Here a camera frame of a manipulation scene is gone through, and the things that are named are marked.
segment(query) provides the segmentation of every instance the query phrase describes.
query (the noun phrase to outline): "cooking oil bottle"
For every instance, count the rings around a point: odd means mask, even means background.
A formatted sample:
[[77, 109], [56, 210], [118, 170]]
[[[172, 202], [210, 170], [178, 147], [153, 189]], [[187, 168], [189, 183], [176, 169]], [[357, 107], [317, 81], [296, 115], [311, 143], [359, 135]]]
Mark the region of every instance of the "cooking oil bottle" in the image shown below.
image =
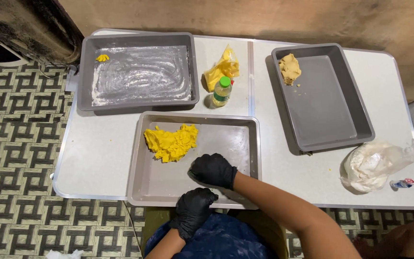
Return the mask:
[[213, 91], [213, 103], [216, 106], [224, 106], [230, 98], [231, 90], [231, 79], [229, 77], [221, 77]]

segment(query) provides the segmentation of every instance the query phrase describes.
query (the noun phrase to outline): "small yellow dough piece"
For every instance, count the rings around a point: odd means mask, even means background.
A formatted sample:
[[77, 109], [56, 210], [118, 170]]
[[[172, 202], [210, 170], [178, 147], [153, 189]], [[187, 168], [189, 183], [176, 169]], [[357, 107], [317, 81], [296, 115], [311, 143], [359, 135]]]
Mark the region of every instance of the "small yellow dough piece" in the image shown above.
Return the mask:
[[96, 58], [95, 60], [98, 61], [98, 62], [105, 62], [105, 61], [109, 60], [109, 57], [106, 54], [102, 54], [102, 55], [98, 56], [98, 58]]
[[282, 76], [284, 77], [284, 83], [286, 85], [293, 85], [293, 81], [301, 75], [298, 60], [296, 60], [293, 54], [284, 56], [279, 61], [279, 68], [281, 69]]
[[194, 125], [181, 125], [176, 132], [146, 129], [144, 136], [149, 149], [156, 153], [157, 159], [161, 158], [163, 163], [178, 161], [188, 150], [196, 147], [197, 133], [199, 132]]

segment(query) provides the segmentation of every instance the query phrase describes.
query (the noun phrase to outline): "gray baking tray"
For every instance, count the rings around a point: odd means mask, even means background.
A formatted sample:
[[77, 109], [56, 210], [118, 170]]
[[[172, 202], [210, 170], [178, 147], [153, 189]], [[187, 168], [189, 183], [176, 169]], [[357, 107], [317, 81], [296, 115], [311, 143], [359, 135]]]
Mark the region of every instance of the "gray baking tray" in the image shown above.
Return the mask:
[[[175, 132], [185, 123], [199, 130], [197, 147], [190, 149], [178, 162], [163, 163], [154, 158], [146, 144], [144, 131]], [[189, 114], [180, 112], [144, 112], [135, 133], [127, 199], [135, 206], [175, 207], [179, 197], [197, 187], [208, 187], [219, 195], [212, 208], [256, 209], [250, 201], [235, 192], [200, 185], [188, 170], [203, 154], [219, 153], [243, 174], [261, 180], [260, 133], [253, 117]]]
[[[301, 76], [293, 82], [293, 86], [285, 85], [278, 64], [290, 53], [296, 57], [301, 68]], [[272, 58], [300, 150], [308, 152], [344, 147], [375, 138], [372, 123], [340, 45], [279, 47], [272, 51]]]
[[[109, 56], [106, 62], [95, 59]], [[192, 106], [199, 101], [191, 33], [97, 35], [82, 44], [78, 108]]]

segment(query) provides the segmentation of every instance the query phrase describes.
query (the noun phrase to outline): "patterned floor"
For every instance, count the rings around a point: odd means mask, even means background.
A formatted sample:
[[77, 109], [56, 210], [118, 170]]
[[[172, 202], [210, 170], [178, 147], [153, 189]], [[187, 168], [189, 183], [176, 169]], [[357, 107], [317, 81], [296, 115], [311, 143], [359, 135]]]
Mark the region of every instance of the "patterned floor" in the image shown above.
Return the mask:
[[[49, 175], [57, 162], [73, 99], [61, 67], [0, 67], [0, 259], [44, 258], [49, 250], [84, 250], [88, 258], [138, 258], [144, 209], [124, 203], [64, 199]], [[353, 238], [371, 244], [414, 221], [414, 211], [323, 209]], [[290, 257], [302, 257], [288, 233]]]

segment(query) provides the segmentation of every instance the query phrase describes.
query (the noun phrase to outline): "black nitrile glove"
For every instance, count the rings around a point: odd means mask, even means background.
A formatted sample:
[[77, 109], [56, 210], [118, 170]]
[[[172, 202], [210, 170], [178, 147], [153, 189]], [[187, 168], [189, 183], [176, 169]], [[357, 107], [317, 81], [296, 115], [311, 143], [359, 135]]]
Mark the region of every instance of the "black nitrile glove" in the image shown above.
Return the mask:
[[209, 206], [216, 200], [218, 195], [209, 188], [199, 187], [185, 193], [177, 202], [177, 216], [170, 221], [170, 228], [178, 229], [180, 237], [188, 241], [212, 214]]
[[231, 166], [222, 155], [215, 153], [196, 158], [190, 171], [194, 179], [201, 183], [233, 190], [237, 168]]

